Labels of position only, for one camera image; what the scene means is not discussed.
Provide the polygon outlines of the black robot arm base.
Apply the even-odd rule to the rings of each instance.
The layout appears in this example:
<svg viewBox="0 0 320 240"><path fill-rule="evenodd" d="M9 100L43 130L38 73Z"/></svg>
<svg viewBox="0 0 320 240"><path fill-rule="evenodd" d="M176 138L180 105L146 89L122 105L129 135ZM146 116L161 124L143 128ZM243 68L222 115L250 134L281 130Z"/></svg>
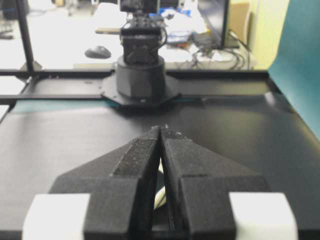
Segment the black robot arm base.
<svg viewBox="0 0 320 240"><path fill-rule="evenodd" d="M123 54L115 72L103 79L101 96L121 106L158 107L179 96L178 80L167 75L159 49L167 43L165 28L150 18L158 0L120 0L119 10L131 14L120 28Z"/></svg>

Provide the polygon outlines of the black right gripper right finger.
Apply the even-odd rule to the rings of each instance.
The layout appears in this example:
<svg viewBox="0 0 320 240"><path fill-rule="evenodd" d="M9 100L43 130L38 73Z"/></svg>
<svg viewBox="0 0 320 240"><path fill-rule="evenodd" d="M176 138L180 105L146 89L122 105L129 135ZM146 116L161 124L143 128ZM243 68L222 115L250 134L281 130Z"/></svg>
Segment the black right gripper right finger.
<svg viewBox="0 0 320 240"><path fill-rule="evenodd" d="M262 174L167 127L160 131L171 225L190 240L296 240L286 195Z"/></svg>

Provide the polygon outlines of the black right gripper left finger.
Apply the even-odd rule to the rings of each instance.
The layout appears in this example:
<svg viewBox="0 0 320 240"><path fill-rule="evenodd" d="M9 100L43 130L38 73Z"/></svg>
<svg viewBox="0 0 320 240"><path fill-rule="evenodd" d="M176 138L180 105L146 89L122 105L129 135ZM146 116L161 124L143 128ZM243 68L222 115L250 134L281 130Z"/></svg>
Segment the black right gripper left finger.
<svg viewBox="0 0 320 240"><path fill-rule="evenodd" d="M131 240L148 234L160 162L160 127L59 175L37 194L24 240Z"/></svg>

